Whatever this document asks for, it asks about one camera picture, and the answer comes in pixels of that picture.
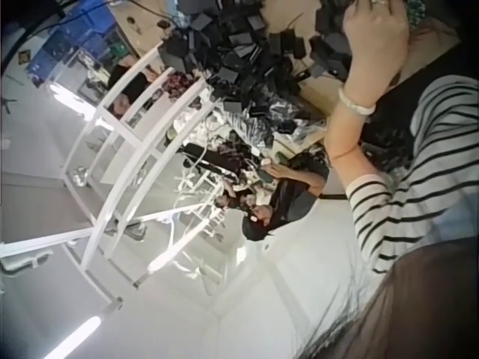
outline light fixture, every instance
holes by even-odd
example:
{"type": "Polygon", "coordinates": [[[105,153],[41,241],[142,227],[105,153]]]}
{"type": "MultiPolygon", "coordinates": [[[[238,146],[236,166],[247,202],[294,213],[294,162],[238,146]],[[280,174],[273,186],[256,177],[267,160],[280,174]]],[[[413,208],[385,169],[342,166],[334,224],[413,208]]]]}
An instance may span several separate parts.
{"type": "Polygon", "coordinates": [[[95,332],[102,324],[106,317],[123,306],[121,297],[112,301],[99,316],[93,316],[85,323],[80,325],[72,334],[70,334],[63,342],[53,349],[44,359],[64,359],[79,347],[86,339],[95,332]]]}
{"type": "Polygon", "coordinates": [[[167,251],[160,254],[147,267],[148,273],[153,274],[155,271],[163,268],[171,259],[181,252],[187,244],[189,244],[211,221],[221,212],[220,209],[215,208],[208,218],[203,219],[198,226],[190,230],[183,238],[174,243],[167,251]]]}
{"type": "Polygon", "coordinates": [[[237,249],[237,266],[243,263],[246,259],[246,247],[243,245],[242,247],[237,249]]]}
{"type": "Polygon", "coordinates": [[[73,350],[82,344],[96,329],[102,324],[99,316],[90,318],[76,329],[67,339],[60,343],[45,359],[63,359],[66,358],[73,350]]]}
{"type": "MultiPolygon", "coordinates": [[[[75,112],[82,114],[85,121],[89,122],[93,120],[96,111],[95,107],[56,82],[52,82],[49,87],[53,91],[53,97],[57,101],[61,102],[68,108],[71,108],[75,112]]],[[[113,131],[113,127],[102,118],[97,119],[95,125],[113,131]]]]}

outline desk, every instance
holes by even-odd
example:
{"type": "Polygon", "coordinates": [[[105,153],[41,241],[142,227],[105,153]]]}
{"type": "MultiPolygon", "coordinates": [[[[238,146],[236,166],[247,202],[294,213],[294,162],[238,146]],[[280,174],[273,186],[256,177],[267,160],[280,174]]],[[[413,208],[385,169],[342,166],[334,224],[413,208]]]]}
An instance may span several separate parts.
{"type": "MultiPolygon", "coordinates": [[[[167,12],[165,0],[142,0],[141,3],[151,10],[167,12]]],[[[311,47],[309,46],[308,39],[315,35],[315,12],[320,7],[320,2],[318,0],[265,0],[264,4],[263,16],[268,22],[269,31],[271,32],[284,30],[292,19],[302,13],[301,17],[295,21],[293,27],[297,36],[305,38],[306,50],[309,52],[311,47]]],[[[123,29],[132,46],[140,55],[143,55],[152,46],[155,46],[161,37],[166,36],[163,30],[156,27],[156,23],[159,21],[158,17],[135,5],[126,3],[110,8],[118,25],[123,29]],[[126,21],[128,16],[134,17],[136,22],[141,24],[141,35],[129,26],[126,21]]],[[[436,60],[458,43],[457,37],[451,33],[451,30],[439,21],[430,19],[424,24],[426,27],[420,27],[412,34],[414,40],[411,41],[409,57],[404,64],[399,83],[436,60]]],[[[305,65],[309,66],[311,64],[312,60],[306,57],[304,63],[295,61],[294,67],[300,70],[305,68],[305,65]]],[[[301,83],[301,96],[314,107],[329,115],[338,101],[338,88],[340,86],[341,83],[335,79],[326,77],[318,79],[309,78],[301,83]]],[[[295,146],[292,150],[295,152],[303,150],[307,146],[320,141],[324,135],[324,131],[311,134],[301,146],[295,146]]]]}

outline striped shirt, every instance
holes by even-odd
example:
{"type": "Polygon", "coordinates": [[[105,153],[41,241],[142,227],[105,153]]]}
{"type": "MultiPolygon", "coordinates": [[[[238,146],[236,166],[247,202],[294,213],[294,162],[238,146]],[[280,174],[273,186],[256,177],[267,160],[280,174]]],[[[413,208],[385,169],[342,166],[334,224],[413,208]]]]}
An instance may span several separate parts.
{"type": "Polygon", "coordinates": [[[476,80],[436,80],[422,94],[412,119],[414,161],[396,189],[391,191],[376,174],[348,186],[361,253],[374,272],[386,273],[427,234],[434,238],[442,215],[478,192],[478,109],[476,80]]]}

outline plastic bag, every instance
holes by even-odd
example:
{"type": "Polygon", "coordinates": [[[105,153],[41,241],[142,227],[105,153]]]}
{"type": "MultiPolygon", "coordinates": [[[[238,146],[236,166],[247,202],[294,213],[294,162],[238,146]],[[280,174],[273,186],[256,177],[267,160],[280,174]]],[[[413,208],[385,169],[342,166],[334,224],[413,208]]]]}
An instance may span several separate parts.
{"type": "Polygon", "coordinates": [[[272,147],[275,139],[267,120],[249,117],[247,114],[234,114],[223,110],[221,112],[224,119],[247,145],[259,150],[272,147]]]}

